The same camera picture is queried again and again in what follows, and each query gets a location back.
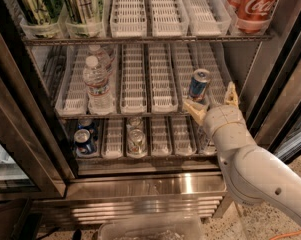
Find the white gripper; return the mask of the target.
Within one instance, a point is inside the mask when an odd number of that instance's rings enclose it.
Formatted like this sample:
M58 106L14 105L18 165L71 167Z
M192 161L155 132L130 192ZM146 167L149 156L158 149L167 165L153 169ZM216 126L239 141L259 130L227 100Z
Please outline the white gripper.
M199 126L203 125L204 132L212 139L218 151L253 145L254 139L247 129L242 112L237 108L239 99L233 82L228 83L224 104L207 112L207 105L185 99L183 109Z

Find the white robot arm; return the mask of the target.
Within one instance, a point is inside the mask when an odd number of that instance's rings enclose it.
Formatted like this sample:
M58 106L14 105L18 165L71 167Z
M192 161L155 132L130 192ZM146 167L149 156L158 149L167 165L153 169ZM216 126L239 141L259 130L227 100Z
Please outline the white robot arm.
M205 84L190 85L183 108L213 141L232 199L246 206L268 202L301 227L301 177L257 145L239 109L233 83L228 84L222 104L204 105L206 89Z

